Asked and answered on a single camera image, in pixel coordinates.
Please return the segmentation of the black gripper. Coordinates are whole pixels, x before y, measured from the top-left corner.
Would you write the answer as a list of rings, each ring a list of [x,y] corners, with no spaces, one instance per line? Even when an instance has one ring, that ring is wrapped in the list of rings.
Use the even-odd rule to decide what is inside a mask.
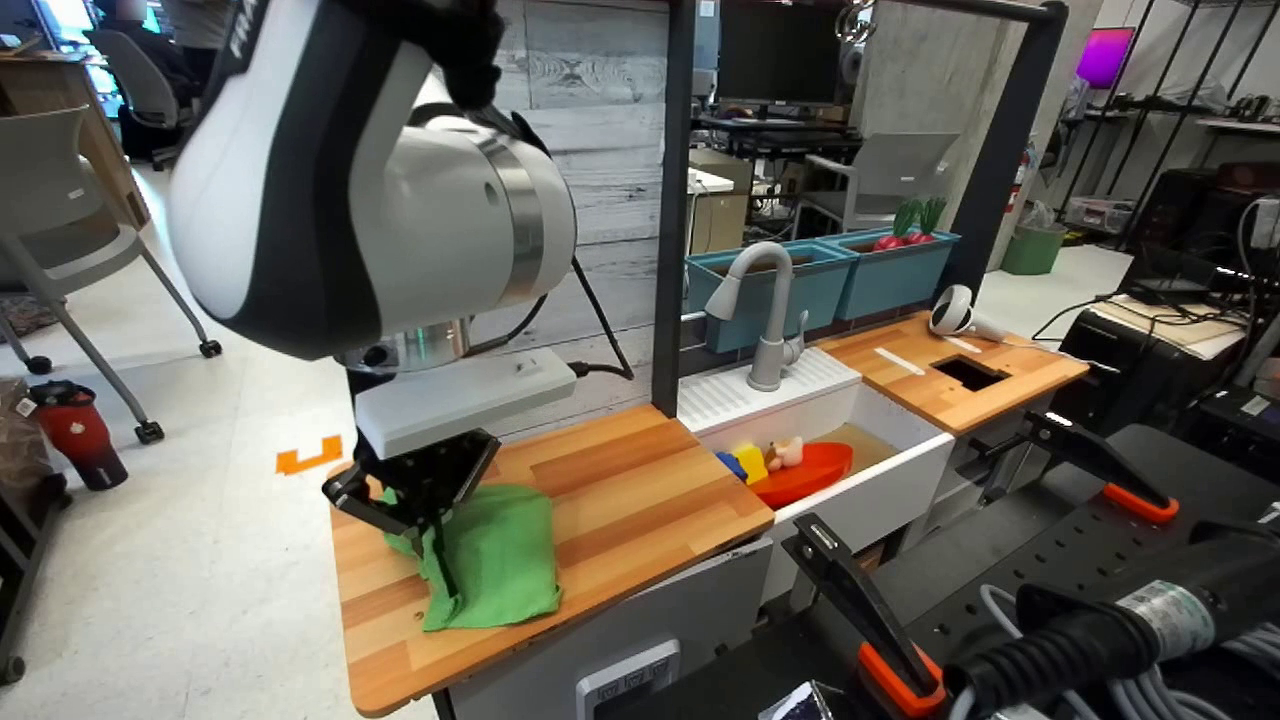
[[[398,497],[378,505],[358,469],[327,476],[322,494],[373,530],[398,519],[389,547],[451,602],[458,577],[436,517],[479,485],[499,448],[497,421],[562,401],[572,385],[578,374],[548,347],[406,374],[358,395],[358,430],[373,448],[370,473]]]

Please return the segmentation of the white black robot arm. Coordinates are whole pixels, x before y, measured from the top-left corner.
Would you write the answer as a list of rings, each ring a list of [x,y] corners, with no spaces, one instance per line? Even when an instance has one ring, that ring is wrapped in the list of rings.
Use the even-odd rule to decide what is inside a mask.
[[[497,0],[236,0],[169,189],[206,316],[370,365],[399,333],[548,298],[578,199],[497,104],[499,36]]]

